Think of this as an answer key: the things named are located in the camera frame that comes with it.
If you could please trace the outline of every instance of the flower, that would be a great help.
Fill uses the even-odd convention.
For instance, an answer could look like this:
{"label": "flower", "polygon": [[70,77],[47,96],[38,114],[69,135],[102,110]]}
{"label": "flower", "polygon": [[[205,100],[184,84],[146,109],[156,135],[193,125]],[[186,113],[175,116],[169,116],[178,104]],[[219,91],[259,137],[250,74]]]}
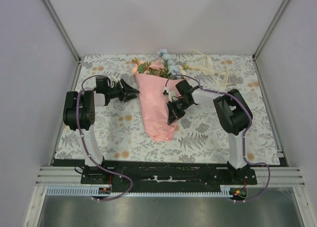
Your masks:
{"label": "flower", "polygon": [[164,69],[164,64],[162,63],[162,60],[159,58],[155,60],[154,62],[152,62],[149,68],[156,69],[156,70]]}
{"label": "flower", "polygon": [[139,73],[138,69],[139,69],[139,65],[136,64],[136,65],[134,66],[134,68],[132,69],[132,71],[131,71],[132,74],[135,75],[135,74]]}
{"label": "flower", "polygon": [[173,75],[180,73],[179,67],[178,67],[177,65],[170,65],[170,66],[168,66],[168,71],[169,71],[170,73],[172,73]]}
{"label": "flower", "polygon": [[166,54],[166,53],[167,53],[167,50],[166,50],[166,49],[160,49],[160,50],[158,51],[158,56],[159,56],[159,57],[162,57],[163,54]]}
{"label": "flower", "polygon": [[164,61],[172,60],[172,57],[170,54],[163,54],[162,58]]}
{"label": "flower", "polygon": [[168,66],[170,66],[170,65],[175,65],[175,64],[176,64],[176,63],[175,63],[174,60],[171,60],[171,59],[170,59],[170,60],[167,61],[167,65],[168,65]]}
{"label": "flower", "polygon": [[137,65],[143,64],[145,61],[137,61]]}

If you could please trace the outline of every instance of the ribbon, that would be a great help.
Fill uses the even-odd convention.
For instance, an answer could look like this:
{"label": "ribbon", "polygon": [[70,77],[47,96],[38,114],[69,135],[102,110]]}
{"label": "ribbon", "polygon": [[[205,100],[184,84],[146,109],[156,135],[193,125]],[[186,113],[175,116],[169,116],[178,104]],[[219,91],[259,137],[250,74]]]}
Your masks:
{"label": "ribbon", "polygon": [[[213,81],[216,83],[216,85],[221,87],[221,90],[224,91],[227,85],[232,85],[232,84],[236,84],[237,83],[237,76],[236,74],[232,74],[233,76],[236,77],[235,82],[231,82],[228,83],[228,79],[229,79],[229,75],[230,75],[230,70],[228,68],[226,68],[225,70],[221,70],[221,71],[216,71],[213,63],[212,63],[212,59],[209,55],[206,55],[202,52],[199,52],[197,50],[190,50],[189,51],[189,55],[191,55],[192,53],[197,53],[200,54],[202,57],[201,59],[201,65],[192,65],[189,64],[188,67],[195,69],[195,70],[201,70],[203,72],[203,74],[205,75],[210,75],[211,78],[213,79]],[[216,79],[215,74],[218,75],[223,75],[224,78],[222,80],[222,84],[219,83],[219,81]]]}

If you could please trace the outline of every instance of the green leaf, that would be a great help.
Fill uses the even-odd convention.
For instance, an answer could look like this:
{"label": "green leaf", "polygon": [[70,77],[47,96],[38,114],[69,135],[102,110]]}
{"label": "green leaf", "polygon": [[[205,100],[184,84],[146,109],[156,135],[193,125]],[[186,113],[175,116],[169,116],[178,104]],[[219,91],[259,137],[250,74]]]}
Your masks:
{"label": "green leaf", "polygon": [[149,69],[150,75],[155,75],[155,70],[154,69]]}
{"label": "green leaf", "polygon": [[138,68],[139,73],[144,73],[146,66],[147,66],[146,63],[140,64],[140,65],[139,65],[139,68]]}
{"label": "green leaf", "polygon": [[165,71],[165,72],[168,72],[168,65],[167,65],[167,62],[164,62],[164,71]]}
{"label": "green leaf", "polygon": [[164,72],[162,77],[164,78],[169,78],[172,74],[171,73],[168,73],[168,72]]}

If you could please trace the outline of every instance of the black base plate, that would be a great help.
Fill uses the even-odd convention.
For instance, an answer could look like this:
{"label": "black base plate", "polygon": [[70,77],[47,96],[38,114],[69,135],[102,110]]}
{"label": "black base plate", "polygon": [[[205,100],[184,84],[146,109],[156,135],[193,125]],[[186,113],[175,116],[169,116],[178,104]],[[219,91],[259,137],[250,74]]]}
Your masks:
{"label": "black base plate", "polygon": [[[220,185],[243,185],[244,180],[247,181],[247,185],[257,184],[254,170],[247,170],[247,178],[236,179],[232,177],[226,164],[105,161],[104,167],[130,177],[133,180],[130,192],[219,192]],[[154,180],[155,176],[157,180],[179,181],[157,182]],[[109,184],[109,178],[98,177],[94,180],[82,178],[81,183]],[[113,192],[123,192],[130,186],[127,179],[116,175],[112,175],[111,183]]]}

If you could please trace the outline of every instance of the metal frame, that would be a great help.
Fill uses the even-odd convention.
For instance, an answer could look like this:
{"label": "metal frame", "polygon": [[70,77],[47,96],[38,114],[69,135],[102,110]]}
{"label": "metal frame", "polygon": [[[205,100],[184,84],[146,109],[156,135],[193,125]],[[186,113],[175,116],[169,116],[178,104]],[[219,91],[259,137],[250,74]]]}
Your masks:
{"label": "metal frame", "polygon": [[[258,184],[250,185],[249,188],[263,188],[267,181],[267,169],[258,167],[253,168],[256,172]],[[39,216],[44,203],[44,198],[53,193],[52,190],[60,189],[65,192],[75,190],[76,196],[87,196],[87,190],[95,190],[97,187],[108,187],[108,185],[82,185],[80,184],[81,175],[76,173],[74,167],[42,167],[40,169],[36,187],[32,196],[32,200],[28,209],[24,226],[37,226]],[[127,196],[151,196],[151,197],[225,197],[228,188],[236,188],[242,186],[222,185],[221,193],[137,193]],[[317,227],[314,213],[310,208],[307,190],[301,176],[300,170],[295,167],[271,167],[270,188],[293,187],[296,201],[301,213],[305,227]]]}
{"label": "metal frame", "polygon": [[256,60],[259,56],[259,54],[261,53],[264,45],[266,44],[269,36],[271,35],[273,29],[275,28],[276,24],[278,23],[278,21],[280,20],[281,18],[281,15],[283,14],[283,12],[285,11],[287,5],[289,4],[290,0],[283,0],[281,5],[279,6],[276,14],[274,15],[273,17],[273,20],[271,21],[270,25],[268,26],[263,38],[261,39],[254,55],[253,55],[253,58],[254,60]]}
{"label": "metal frame", "polygon": [[42,0],[44,6],[48,10],[54,24],[56,25],[57,29],[59,30],[61,36],[64,38],[65,42],[67,43],[71,53],[73,54],[74,58],[76,59],[77,62],[80,62],[80,56],[77,53],[72,41],[70,40],[61,20],[59,19],[52,3],[50,0]]}

